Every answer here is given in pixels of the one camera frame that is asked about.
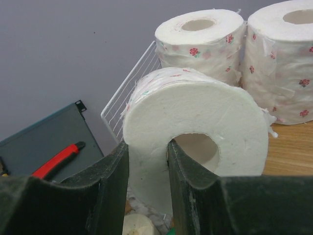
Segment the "short floral paper roll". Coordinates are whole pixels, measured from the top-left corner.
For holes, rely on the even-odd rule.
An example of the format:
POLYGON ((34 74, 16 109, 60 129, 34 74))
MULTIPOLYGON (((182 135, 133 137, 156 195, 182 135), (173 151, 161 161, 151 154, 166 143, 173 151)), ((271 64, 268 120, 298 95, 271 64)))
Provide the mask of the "short floral paper roll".
POLYGON ((165 214, 172 213, 166 153, 173 138, 211 138, 216 155, 198 161, 219 176, 259 176, 276 120, 242 88, 174 67, 141 78, 122 117, 130 187, 142 203, 165 214))

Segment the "small floral paper roll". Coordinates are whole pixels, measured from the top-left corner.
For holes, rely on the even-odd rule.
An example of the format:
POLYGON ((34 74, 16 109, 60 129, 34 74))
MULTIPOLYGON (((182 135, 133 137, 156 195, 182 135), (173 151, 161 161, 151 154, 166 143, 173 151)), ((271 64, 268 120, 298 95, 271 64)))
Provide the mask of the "small floral paper roll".
POLYGON ((237 86, 246 22, 239 13, 210 9, 171 18, 155 30, 162 67, 192 68, 237 86))

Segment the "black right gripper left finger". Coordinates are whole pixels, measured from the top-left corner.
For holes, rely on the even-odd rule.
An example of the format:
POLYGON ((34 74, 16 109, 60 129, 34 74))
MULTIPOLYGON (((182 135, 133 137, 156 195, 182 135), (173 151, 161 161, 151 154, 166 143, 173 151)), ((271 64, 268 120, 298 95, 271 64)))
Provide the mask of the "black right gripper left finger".
POLYGON ((128 145, 60 183, 0 179, 3 235, 120 235, 129 177, 128 145))

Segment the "large floral paper roll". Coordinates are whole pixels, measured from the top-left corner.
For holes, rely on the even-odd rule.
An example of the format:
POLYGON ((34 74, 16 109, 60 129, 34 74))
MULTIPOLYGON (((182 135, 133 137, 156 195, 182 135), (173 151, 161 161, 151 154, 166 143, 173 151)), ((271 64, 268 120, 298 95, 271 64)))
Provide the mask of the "large floral paper roll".
POLYGON ((243 88, 277 123, 313 119, 313 3, 289 0, 247 21, 243 88))

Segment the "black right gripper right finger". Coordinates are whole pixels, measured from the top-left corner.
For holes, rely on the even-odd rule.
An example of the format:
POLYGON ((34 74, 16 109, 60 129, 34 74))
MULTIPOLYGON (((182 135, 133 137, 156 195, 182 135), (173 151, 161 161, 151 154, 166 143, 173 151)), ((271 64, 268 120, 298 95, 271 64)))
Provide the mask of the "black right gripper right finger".
POLYGON ((310 235, 311 176, 220 177, 168 144, 178 235, 310 235))

